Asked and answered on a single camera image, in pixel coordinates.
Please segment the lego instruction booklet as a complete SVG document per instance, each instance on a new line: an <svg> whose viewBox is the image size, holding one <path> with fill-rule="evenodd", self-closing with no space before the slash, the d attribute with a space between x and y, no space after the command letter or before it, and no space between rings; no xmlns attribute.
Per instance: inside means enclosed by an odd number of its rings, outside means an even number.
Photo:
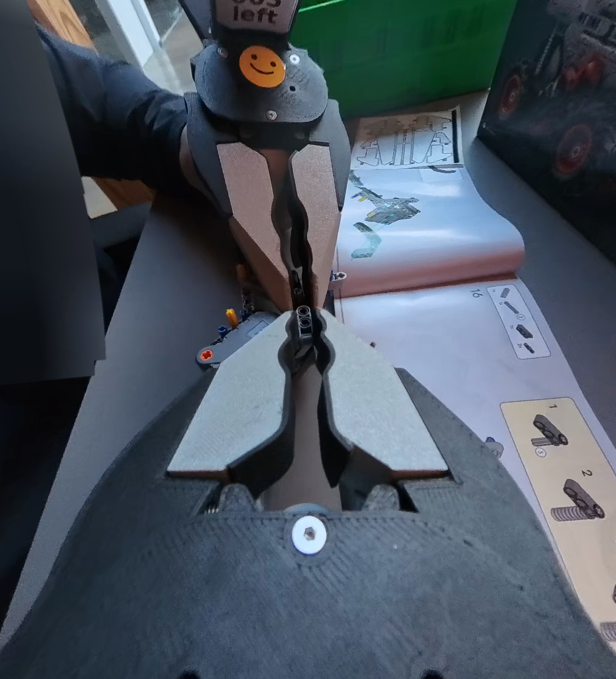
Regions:
<svg viewBox="0 0 616 679"><path fill-rule="evenodd" d="M517 270L520 232L464 167L349 171L335 268L346 326L500 458L616 652L616 447Z"/></svg>

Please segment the person's left forearm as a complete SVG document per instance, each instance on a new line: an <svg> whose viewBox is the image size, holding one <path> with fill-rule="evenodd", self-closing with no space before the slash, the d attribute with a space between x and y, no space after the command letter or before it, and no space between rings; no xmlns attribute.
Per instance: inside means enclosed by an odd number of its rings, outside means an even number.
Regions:
<svg viewBox="0 0 616 679"><path fill-rule="evenodd" d="M37 33L58 92L79 172L141 181L185 194L179 162L186 104L143 72L50 34Z"/></svg>

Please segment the green plastic bin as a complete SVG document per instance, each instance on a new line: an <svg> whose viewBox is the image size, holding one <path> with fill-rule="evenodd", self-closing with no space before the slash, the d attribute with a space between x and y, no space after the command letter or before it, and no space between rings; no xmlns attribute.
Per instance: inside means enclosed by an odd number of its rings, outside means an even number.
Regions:
<svg viewBox="0 0 616 679"><path fill-rule="evenodd" d="M290 43L345 119L490 87L515 1L306 1Z"/></svg>

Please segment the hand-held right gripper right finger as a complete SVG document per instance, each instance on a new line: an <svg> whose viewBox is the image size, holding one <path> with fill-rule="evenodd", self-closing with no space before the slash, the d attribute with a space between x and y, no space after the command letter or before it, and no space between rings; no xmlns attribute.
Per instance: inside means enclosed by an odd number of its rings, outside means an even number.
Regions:
<svg viewBox="0 0 616 679"><path fill-rule="evenodd" d="M326 310L315 313L321 463L331 487L448 474L448 463L395 367Z"/></svg>

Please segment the person's dark clothing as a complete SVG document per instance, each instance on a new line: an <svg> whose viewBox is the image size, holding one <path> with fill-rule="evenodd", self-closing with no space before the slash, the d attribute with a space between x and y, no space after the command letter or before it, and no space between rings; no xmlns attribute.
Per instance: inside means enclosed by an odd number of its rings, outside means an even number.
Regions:
<svg viewBox="0 0 616 679"><path fill-rule="evenodd" d="M0 386L0 630L88 384Z"/></svg>

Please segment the grey black lego assembly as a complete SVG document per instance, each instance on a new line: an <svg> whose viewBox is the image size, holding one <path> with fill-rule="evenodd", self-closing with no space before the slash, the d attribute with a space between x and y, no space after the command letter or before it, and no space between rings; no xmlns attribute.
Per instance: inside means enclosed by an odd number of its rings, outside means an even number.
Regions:
<svg viewBox="0 0 616 679"><path fill-rule="evenodd" d="M205 370L216 369L228 357L269 327L278 318L278 310L265 296L260 282L249 264L236 267L242 293L241 310L228 309L227 322L219 326L219 336L197 352L197 363ZM299 374L313 351L313 314L304 303L305 295L300 270L290 268L290 290L295 305L289 322L291 350L287 365L292 375Z"/></svg>

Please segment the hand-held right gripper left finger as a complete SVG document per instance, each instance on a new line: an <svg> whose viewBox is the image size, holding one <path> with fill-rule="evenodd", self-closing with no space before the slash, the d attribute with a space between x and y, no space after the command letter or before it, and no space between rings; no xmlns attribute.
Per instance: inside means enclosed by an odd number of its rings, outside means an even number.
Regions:
<svg viewBox="0 0 616 679"><path fill-rule="evenodd" d="M283 313L213 370L169 476L241 484L257 498L286 473L294 456L295 322L295 312Z"/></svg>

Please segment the white sticker sheet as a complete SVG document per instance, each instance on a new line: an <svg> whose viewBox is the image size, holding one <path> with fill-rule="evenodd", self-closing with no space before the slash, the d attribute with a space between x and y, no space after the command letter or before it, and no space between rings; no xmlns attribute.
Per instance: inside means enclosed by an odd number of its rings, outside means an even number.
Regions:
<svg viewBox="0 0 616 679"><path fill-rule="evenodd" d="M463 165L459 106L361 118L350 162L352 170L448 170Z"/></svg>

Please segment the dark printed lego set box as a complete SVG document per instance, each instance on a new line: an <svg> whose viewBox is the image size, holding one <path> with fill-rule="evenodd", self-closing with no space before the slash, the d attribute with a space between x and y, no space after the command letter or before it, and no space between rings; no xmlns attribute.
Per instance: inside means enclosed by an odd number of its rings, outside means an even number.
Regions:
<svg viewBox="0 0 616 679"><path fill-rule="evenodd" d="M616 265L616 1L517 1L476 136Z"/></svg>

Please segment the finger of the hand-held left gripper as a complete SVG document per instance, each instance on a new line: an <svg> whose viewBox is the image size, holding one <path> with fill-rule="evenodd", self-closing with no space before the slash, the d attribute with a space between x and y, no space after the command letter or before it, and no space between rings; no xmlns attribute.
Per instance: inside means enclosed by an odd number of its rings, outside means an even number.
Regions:
<svg viewBox="0 0 616 679"><path fill-rule="evenodd" d="M289 162L292 192L301 214L299 243L307 305L322 308L329 290L341 212L330 150L308 144Z"/></svg>
<svg viewBox="0 0 616 679"><path fill-rule="evenodd" d="M269 300L292 310L288 268L273 224L273 186L267 159L241 142L217 146L232 216L231 231Z"/></svg>

